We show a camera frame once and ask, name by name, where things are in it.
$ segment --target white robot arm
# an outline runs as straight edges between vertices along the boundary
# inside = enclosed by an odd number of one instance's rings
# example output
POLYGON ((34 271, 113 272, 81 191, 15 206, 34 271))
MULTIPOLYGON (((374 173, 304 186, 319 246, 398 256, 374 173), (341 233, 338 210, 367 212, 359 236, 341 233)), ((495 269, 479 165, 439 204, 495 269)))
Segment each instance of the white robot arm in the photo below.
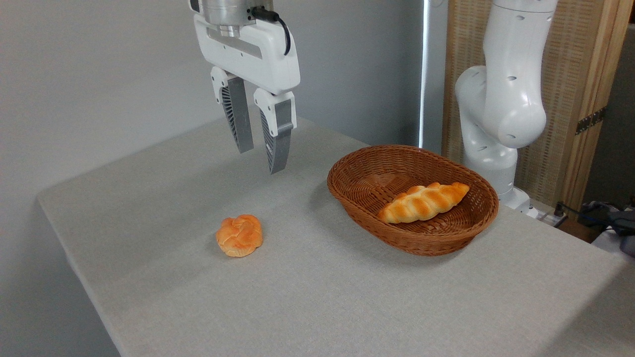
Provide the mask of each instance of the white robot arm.
POLYGON ((273 12, 271 0, 190 0, 203 57, 240 152, 253 148, 244 81, 258 89, 270 173, 286 165, 291 130, 297 127, 295 97, 300 68, 293 36, 273 12))
POLYGON ((485 66, 459 77, 457 96, 465 165, 488 180, 505 205, 527 212, 514 188, 517 150, 542 133, 542 53, 557 0, 494 0, 483 50, 485 66))

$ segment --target cable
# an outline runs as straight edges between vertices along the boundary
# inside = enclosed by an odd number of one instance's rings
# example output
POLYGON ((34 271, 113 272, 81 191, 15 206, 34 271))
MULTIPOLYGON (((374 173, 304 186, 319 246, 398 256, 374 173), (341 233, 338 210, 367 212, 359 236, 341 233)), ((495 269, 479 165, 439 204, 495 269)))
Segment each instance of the cable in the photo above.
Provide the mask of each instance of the cable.
POLYGON ((291 34, 289 33, 289 28, 286 26, 286 24, 284 23, 284 21, 282 21, 282 19, 280 17, 278 17, 278 22, 280 23, 280 25, 282 25, 282 28, 284 29, 284 39, 286 41, 286 49, 284 51, 284 55, 288 55, 289 51, 291 51, 291 34))
POLYGON ((264 6, 248 9, 247 12, 251 13, 251 15, 257 18, 258 20, 263 20, 263 21, 271 22, 271 23, 279 22, 280 25, 282 25, 282 28, 284 30, 284 40, 286 42, 284 55, 287 56, 289 54, 289 51, 291 51, 291 34, 289 33, 289 28, 286 26, 284 21, 282 21, 282 19, 280 18, 280 15, 278 15, 278 13, 275 11, 269 11, 265 9, 264 6))
POLYGON ((582 217, 584 219, 588 219, 590 221, 597 222, 599 224, 603 224, 604 226, 611 226, 611 227, 614 227, 614 228, 625 229, 626 231, 631 231, 632 230, 631 227, 626 227, 626 226, 622 226, 620 224, 611 223, 611 222, 607 222, 605 220, 601 220, 601 219, 593 218, 591 216, 587 216, 586 214, 584 214, 582 212, 579 212, 579 211, 576 211, 576 210, 572 209, 571 207, 565 205, 563 202, 558 202, 557 205, 556 205, 556 209, 558 209, 558 206, 564 207, 567 210, 577 214, 578 216, 580 216, 580 217, 582 217))

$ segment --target oval wicker basket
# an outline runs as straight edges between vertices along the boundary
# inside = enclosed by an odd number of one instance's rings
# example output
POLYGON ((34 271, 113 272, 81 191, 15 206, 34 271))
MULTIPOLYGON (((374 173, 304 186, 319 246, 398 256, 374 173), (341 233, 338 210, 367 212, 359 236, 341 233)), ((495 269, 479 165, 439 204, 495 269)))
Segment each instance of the oval wicker basket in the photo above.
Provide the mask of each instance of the oval wicker basket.
POLYGON ((432 152, 406 145, 354 151, 328 173, 328 189, 351 218, 372 235, 417 255, 443 255, 467 246, 498 213, 498 197, 476 172, 432 152), (377 213, 399 193, 433 182, 470 186, 463 200, 426 221, 386 224, 377 213))

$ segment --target bread loaf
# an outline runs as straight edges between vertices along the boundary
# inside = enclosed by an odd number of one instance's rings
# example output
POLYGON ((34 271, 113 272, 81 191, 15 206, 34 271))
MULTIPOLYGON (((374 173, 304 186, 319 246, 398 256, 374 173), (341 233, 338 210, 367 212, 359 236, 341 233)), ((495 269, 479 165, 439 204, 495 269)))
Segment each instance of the bread loaf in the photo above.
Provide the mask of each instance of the bread loaf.
POLYGON ((252 215, 223 219, 216 232, 216 242, 230 257, 244 257, 262 245, 260 221, 252 215))
POLYGON ((410 223, 429 220, 439 213, 456 206, 470 187, 459 182, 441 185, 438 182, 426 186, 413 186, 385 205, 377 217, 384 223, 410 223))

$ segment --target metal hinge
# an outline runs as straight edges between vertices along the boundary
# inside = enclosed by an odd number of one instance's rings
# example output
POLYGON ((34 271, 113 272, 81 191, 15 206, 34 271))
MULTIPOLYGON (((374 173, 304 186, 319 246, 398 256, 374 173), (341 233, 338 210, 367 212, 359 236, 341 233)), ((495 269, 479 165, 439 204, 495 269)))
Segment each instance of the metal hinge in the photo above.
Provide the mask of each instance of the metal hinge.
POLYGON ((578 121, 578 127, 575 129, 575 134, 578 135, 604 120, 605 113, 606 107, 598 110, 593 114, 588 115, 585 118, 582 118, 580 121, 578 121))

